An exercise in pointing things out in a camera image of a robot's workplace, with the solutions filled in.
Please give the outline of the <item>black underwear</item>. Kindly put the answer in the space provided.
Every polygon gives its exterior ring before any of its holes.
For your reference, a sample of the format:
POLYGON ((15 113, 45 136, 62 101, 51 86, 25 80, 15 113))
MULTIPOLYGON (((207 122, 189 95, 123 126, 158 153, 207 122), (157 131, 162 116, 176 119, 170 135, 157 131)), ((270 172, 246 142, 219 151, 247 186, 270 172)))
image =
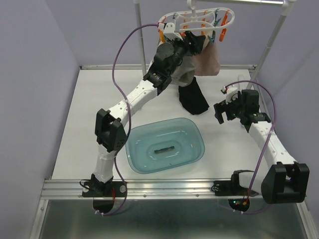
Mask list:
POLYGON ((195 77, 189 85, 179 86, 178 94, 182 107, 192 115, 200 115, 209 109, 209 104, 195 77))

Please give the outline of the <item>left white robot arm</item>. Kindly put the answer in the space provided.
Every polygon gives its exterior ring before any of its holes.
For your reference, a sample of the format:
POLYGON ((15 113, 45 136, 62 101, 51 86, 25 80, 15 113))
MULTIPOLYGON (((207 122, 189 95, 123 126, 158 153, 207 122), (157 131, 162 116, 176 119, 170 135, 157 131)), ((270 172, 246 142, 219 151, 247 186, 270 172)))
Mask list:
POLYGON ((108 110, 100 109, 96 115, 95 135, 99 153, 91 179, 101 184, 110 183, 116 153, 125 145, 132 126, 132 116, 147 102, 160 95, 170 83, 185 87, 193 81, 196 67, 193 56, 199 55, 207 45, 204 35, 187 31, 185 36, 158 45, 147 73, 123 100, 108 110))

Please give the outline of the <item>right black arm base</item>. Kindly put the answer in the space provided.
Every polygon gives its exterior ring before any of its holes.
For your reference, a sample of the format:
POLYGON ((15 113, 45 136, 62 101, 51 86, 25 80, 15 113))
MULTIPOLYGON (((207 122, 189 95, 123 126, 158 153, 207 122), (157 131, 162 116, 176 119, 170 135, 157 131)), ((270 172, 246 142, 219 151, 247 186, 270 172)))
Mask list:
POLYGON ((217 180, 213 182, 211 191, 215 196, 240 196, 239 199, 228 200, 229 206, 235 211, 246 212, 250 207, 249 189, 239 183, 239 179, 233 177, 230 180, 217 180))

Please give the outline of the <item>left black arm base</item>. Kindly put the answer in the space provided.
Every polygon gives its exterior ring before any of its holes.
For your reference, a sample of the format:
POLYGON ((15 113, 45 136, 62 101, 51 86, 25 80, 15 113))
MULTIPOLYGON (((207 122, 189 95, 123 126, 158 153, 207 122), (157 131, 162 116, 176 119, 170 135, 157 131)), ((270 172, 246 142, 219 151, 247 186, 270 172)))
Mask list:
POLYGON ((110 216, 116 214, 127 200, 127 184, 112 179, 105 184, 95 183, 93 180, 80 180, 82 197, 93 198, 95 214, 110 216))

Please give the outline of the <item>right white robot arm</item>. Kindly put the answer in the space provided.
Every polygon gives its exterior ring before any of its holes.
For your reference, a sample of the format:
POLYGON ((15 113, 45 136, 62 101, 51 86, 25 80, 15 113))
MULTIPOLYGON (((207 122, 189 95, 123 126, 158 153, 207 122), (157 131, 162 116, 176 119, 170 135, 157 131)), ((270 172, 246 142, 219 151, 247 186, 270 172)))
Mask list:
POLYGON ((236 170, 226 187, 218 182, 216 195, 238 195, 244 190, 259 194, 267 204, 301 203, 306 197, 310 169, 305 163, 298 163, 285 149, 273 130, 273 123, 266 113, 260 112, 259 92, 241 90, 230 86, 223 88, 225 100, 214 105, 215 117, 224 122, 239 119, 261 151, 257 164, 266 160, 268 172, 258 176, 255 170, 236 170))

